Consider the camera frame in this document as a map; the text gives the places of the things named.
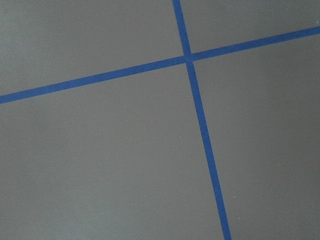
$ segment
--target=gray surface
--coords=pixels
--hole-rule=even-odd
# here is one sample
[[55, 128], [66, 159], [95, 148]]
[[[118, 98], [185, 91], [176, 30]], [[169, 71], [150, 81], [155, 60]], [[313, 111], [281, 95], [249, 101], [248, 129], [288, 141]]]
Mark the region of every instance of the gray surface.
[[320, 236], [319, 42], [195, 63], [233, 239]]
[[222, 239], [184, 65], [0, 105], [1, 240]]
[[0, 34], [0, 95], [182, 55], [170, 0], [1, 0]]
[[181, 0], [181, 3], [192, 52], [320, 26], [317, 0]]

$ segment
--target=blue stripe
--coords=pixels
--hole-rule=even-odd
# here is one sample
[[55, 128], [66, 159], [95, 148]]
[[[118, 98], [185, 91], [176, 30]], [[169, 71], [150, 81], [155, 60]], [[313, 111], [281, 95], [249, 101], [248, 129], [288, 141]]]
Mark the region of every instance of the blue stripe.
[[257, 40], [246, 41], [246, 42], [242, 42], [234, 45], [223, 46], [223, 47], [219, 47], [211, 50], [197, 52], [192, 55], [192, 60], [198, 61], [202, 59], [213, 58], [220, 55], [231, 54], [231, 53], [240, 52], [243, 50], [254, 49], [254, 48], [263, 47], [266, 45], [277, 44], [277, 43], [286, 42], [293, 39], [309, 37], [317, 34], [320, 34], [320, 26], [299, 30], [299, 31], [293, 31], [285, 34], [275, 35], [275, 36], [269, 36], [269, 37], [260, 38]]
[[210, 178], [213, 186], [215, 201], [216, 201], [220, 223], [222, 227], [222, 232], [225, 240], [231, 240], [232, 238], [231, 238], [226, 208], [225, 208], [224, 199], [223, 199], [220, 182], [218, 178], [218, 172], [217, 172], [217, 167], [216, 167], [215, 158], [213, 154], [213, 149], [212, 149], [212, 145], [209, 137], [209, 131], [208, 131], [205, 112], [204, 112], [204, 108], [201, 100], [201, 94], [200, 94], [199, 85], [197, 81], [195, 66], [192, 60], [191, 48], [188, 40], [188, 34], [187, 34], [186, 24], [183, 16], [183, 11], [182, 11], [180, 0], [172, 0], [172, 3], [173, 3], [176, 22], [177, 22], [177, 26], [180, 34], [180, 40], [182, 43], [182, 49], [185, 56], [186, 68], [189, 76], [191, 91], [192, 91], [193, 100], [194, 100], [194, 106], [195, 106], [196, 115], [198, 118], [198, 123], [199, 123], [200, 132], [202, 136], [205, 156], [206, 156], [206, 160], [207, 160], [207, 164], [210, 172]]
[[0, 96], [0, 104], [9, 103], [21, 99], [27, 99], [39, 95], [50, 94], [66, 89], [77, 88], [89, 84], [99, 83], [111, 79], [117, 79], [129, 75], [140, 74], [144, 72], [149, 72], [156, 69], [167, 68], [179, 64], [184, 64], [184, 56], [178, 56], [169, 58], [166, 60], [151, 62], [147, 64], [142, 64], [138, 66], [132, 66], [120, 70], [105, 72], [97, 75], [86, 76], [82, 78], [77, 78], [74, 80], [64, 81], [60, 83], [55, 83], [47, 86], [41, 86], [37, 88], [32, 88], [29, 90], [14, 92], [6, 95]]

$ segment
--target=gray floor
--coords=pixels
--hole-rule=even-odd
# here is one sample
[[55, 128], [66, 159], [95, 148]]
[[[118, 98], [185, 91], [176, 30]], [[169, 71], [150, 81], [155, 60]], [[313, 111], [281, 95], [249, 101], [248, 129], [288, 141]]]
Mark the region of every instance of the gray floor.
[[[193, 53], [318, 1], [182, 0]], [[170, 0], [0, 2], [0, 95], [181, 56]], [[234, 240], [320, 236], [320, 36], [194, 63]], [[223, 239], [185, 64], [0, 104], [1, 240]]]

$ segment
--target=horizontal blue line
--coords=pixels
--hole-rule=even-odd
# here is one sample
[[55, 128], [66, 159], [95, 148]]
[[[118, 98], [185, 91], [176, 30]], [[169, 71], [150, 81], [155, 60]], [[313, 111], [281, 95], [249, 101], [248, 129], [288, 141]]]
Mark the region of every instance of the horizontal blue line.
[[183, 63], [185, 63], [185, 57], [178, 56], [178, 57], [146, 63], [138, 66], [132, 66], [132, 67], [128, 67], [120, 70], [109, 71], [109, 72], [100, 73], [97, 75], [86, 76], [86, 77], [59, 82], [51, 85], [36, 87], [36, 88], [24, 90], [24, 91], [2, 95], [0, 96], [0, 104], [32, 98], [32, 97], [40, 96], [44, 94], [50, 94], [50, 93], [54, 93], [54, 92], [58, 92], [66, 89], [77, 88], [77, 87], [81, 87], [89, 84], [99, 83], [99, 82], [103, 82], [111, 79], [117, 79], [117, 78], [130, 76], [134, 74], [149, 72], [152, 70], [167, 68], [175, 65], [180, 65]]
[[[198, 60], [203, 60], [207, 58], [213, 58], [220, 55], [231, 54], [231, 53], [240, 52], [243, 50], [258, 48], [266, 45], [281, 43], [281, 42], [304, 38], [304, 37], [317, 35], [317, 34], [320, 34], [320, 26], [193, 53], [191, 55], [191, 61], [198, 61]], [[69, 81], [55, 83], [47, 86], [41, 86], [41, 87], [32, 88], [24, 91], [14, 92], [14, 93], [0, 96], [0, 104], [32, 98], [35, 96], [54, 93], [54, 92], [58, 92], [66, 89], [72, 89], [80, 86], [85, 86], [85, 85], [103, 82], [111, 79], [130, 76], [134, 74], [144, 73], [144, 72], [148, 72], [156, 69], [162, 69], [162, 68], [167, 68], [175, 65], [180, 65], [186, 62], [185, 59], [186, 59], [185, 56], [178, 56], [178, 57], [146, 63], [138, 66], [132, 66], [132, 67], [105, 72], [97, 75], [86, 76], [86, 77], [77, 78]]]
[[317, 34], [320, 34], [320, 26], [193, 53], [192, 60], [198, 61], [198, 60], [213, 58], [221, 55], [236, 53], [236, 52], [240, 52], [248, 49], [254, 49], [254, 48], [263, 47], [271, 44], [277, 44], [277, 43], [309, 37]]

